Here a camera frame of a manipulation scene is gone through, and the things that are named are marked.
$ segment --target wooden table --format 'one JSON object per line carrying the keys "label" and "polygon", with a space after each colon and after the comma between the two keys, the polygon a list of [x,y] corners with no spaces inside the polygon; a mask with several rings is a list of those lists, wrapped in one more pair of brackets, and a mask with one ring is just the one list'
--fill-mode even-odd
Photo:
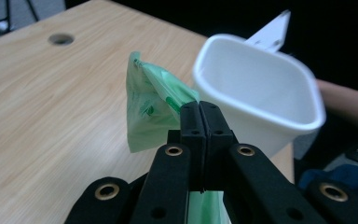
{"label": "wooden table", "polygon": [[[75,38],[56,46],[52,35]],[[130,154],[128,57],[192,85],[206,37],[102,0],[0,37],[0,223],[63,223],[93,181],[129,182],[155,150]],[[291,147],[272,160],[292,179]]]}

